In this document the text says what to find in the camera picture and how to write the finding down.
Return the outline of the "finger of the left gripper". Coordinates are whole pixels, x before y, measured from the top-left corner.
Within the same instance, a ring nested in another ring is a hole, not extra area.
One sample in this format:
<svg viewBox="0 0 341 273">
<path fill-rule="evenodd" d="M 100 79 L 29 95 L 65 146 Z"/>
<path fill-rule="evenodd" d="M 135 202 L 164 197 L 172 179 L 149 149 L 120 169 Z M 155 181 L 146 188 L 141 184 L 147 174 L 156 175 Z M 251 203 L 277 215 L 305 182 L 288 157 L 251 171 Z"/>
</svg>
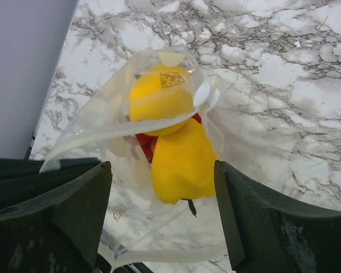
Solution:
<svg viewBox="0 0 341 273">
<path fill-rule="evenodd" d="M 0 159 L 0 211 L 62 186 L 99 163 L 96 158 L 64 159 L 59 169 L 40 173 L 42 160 Z"/>
</svg>

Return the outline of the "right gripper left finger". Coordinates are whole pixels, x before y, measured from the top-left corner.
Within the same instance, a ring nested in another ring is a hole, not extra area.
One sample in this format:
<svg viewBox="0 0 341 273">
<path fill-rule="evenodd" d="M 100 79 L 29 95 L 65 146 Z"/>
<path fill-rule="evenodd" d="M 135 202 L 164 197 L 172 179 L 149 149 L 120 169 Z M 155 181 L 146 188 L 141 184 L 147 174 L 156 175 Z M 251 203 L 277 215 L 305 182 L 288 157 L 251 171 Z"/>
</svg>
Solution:
<svg viewBox="0 0 341 273">
<path fill-rule="evenodd" d="M 92 272 L 111 164 L 0 211 L 0 272 Z"/>
</svg>

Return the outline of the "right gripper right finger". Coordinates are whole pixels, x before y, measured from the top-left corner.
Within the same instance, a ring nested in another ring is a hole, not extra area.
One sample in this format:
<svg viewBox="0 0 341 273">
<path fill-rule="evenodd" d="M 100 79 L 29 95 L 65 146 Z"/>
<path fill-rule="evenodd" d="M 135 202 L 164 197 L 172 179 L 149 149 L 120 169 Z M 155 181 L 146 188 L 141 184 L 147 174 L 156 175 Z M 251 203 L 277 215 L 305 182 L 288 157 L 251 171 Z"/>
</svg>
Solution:
<svg viewBox="0 0 341 273">
<path fill-rule="evenodd" d="M 214 184 L 236 272 L 341 272 L 341 211 L 310 205 L 216 161 Z"/>
</svg>

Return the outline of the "yellow toy bell pepper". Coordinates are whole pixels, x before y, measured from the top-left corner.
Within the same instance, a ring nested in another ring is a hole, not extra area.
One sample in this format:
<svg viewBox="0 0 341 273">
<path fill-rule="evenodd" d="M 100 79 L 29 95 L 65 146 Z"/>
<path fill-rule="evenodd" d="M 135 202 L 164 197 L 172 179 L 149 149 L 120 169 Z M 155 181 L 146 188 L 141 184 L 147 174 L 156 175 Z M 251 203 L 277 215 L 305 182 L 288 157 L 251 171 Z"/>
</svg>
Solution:
<svg viewBox="0 0 341 273">
<path fill-rule="evenodd" d="M 196 216 L 193 201 L 215 196 L 217 158 L 203 126 L 193 118 L 175 132 L 159 136 L 151 165 L 155 195 L 165 204 L 187 201 Z"/>
</svg>

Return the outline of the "red yellow toy fruit cluster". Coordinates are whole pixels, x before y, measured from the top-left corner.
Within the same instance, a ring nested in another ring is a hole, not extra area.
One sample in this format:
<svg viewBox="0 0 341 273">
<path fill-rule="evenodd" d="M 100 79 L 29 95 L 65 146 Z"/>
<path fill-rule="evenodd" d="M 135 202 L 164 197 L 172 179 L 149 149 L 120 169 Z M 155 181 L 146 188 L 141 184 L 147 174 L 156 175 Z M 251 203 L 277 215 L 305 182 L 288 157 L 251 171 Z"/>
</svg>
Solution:
<svg viewBox="0 0 341 273">
<path fill-rule="evenodd" d="M 199 114 L 193 115 L 181 124 L 165 129 L 164 134 L 136 134 L 147 160 L 154 168 L 196 168 L 197 165 L 211 165 L 216 157 L 206 138 Z"/>
</svg>

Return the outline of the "clear polka dot zip bag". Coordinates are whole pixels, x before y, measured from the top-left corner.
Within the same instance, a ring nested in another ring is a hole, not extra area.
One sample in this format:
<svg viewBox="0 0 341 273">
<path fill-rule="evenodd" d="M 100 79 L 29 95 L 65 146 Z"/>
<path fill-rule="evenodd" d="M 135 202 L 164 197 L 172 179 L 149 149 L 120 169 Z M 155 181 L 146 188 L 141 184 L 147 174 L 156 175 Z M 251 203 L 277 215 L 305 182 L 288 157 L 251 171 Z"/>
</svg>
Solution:
<svg viewBox="0 0 341 273">
<path fill-rule="evenodd" d="M 98 252 L 113 267 L 227 252 L 214 186 L 224 159 L 220 88 L 182 45 L 131 56 L 74 116 L 42 172 L 65 159 L 111 163 Z"/>
</svg>

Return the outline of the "yellow toy lemon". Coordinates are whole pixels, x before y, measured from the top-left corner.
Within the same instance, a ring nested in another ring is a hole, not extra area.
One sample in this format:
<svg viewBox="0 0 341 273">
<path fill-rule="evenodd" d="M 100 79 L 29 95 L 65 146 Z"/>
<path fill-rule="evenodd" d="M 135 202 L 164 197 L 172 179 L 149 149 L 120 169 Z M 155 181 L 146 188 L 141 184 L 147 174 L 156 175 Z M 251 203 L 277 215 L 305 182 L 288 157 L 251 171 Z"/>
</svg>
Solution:
<svg viewBox="0 0 341 273">
<path fill-rule="evenodd" d="M 194 110 L 192 91 L 190 73 L 185 68 L 155 65 L 143 72 L 130 90 L 130 121 L 160 121 L 187 115 Z"/>
</svg>

